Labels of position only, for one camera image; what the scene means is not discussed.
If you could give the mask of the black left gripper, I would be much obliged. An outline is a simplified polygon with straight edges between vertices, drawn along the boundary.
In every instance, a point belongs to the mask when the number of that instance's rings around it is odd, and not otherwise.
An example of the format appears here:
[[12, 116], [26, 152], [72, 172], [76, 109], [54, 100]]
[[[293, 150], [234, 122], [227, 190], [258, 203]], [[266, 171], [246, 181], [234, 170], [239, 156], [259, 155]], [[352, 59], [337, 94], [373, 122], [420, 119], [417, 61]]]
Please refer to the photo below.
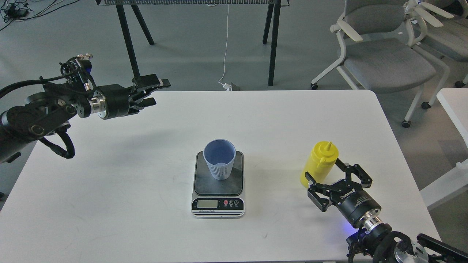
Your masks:
[[102, 119], [138, 114], [145, 107], [156, 105], [156, 100], [150, 97], [139, 103], [130, 103], [130, 92], [131, 96], [149, 96], [156, 90], [171, 86], [168, 79], [160, 79], [156, 74], [133, 78], [132, 83], [131, 91], [119, 84], [101, 85], [95, 88], [90, 99], [91, 113], [97, 113]]

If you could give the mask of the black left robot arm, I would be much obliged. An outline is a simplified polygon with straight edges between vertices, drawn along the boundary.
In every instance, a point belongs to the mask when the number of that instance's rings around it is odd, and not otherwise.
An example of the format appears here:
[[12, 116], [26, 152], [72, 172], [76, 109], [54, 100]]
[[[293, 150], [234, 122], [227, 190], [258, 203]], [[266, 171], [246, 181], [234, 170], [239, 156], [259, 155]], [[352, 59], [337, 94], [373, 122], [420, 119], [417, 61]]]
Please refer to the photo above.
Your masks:
[[26, 98], [25, 105], [1, 114], [1, 163], [11, 163], [28, 144], [40, 141], [57, 155], [71, 159], [75, 147], [67, 134], [76, 115], [98, 114], [107, 120], [139, 113], [156, 105], [151, 93], [171, 86], [156, 75], [138, 76], [132, 85], [96, 85], [91, 75], [92, 55], [80, 54], [60, 64], [60, 76], [7, 85], [1, 97], [29, 85], [42, 85], [42, 92]]

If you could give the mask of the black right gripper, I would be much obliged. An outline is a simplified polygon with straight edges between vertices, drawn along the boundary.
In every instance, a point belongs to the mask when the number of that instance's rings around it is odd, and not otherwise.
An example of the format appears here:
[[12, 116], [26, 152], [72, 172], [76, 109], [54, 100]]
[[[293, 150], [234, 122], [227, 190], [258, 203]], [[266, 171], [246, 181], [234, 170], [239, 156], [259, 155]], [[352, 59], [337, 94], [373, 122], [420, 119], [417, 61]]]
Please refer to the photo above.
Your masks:
[[[337, 159], [335, 165], [345, 173], [345, 178], [331, 186], [318, 183], [309, 172], [305, 173], [309, 182], [307, 195], [323, 213], [334, 205], [353, 228], [360, 228], [364, 224], [361, 218], [366, 213], [381, 210], [381, 206], [363, 190], [369, 188], [373, 180], [358, 164], [352, 166]], [[352, 174], [358, 177], [360, 184], [352, 181]]]

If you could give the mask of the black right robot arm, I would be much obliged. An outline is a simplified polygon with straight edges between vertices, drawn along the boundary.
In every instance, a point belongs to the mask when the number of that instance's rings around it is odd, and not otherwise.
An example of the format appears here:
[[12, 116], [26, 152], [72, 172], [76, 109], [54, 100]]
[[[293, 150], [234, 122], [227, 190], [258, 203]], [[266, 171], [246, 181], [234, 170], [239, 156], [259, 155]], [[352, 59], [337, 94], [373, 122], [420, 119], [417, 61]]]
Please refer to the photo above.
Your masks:
[[355, 255], [363, 254], [374, 263], [466, 263], [466, 252], [420, 233], [413, 241], [404, 233], [393, 231], [379, 218], [381, 206], [365, 191], [372, 179], [358, 164], [350, 165], [336, 160], [336, 166], [345, 177], [332, 185], [318, 183], [309, 172], [307, 190], [311, 201], [325, 212], [334, 205], [349, 224], [357, 229], [350, 235], [347, 258], [352, 263]]

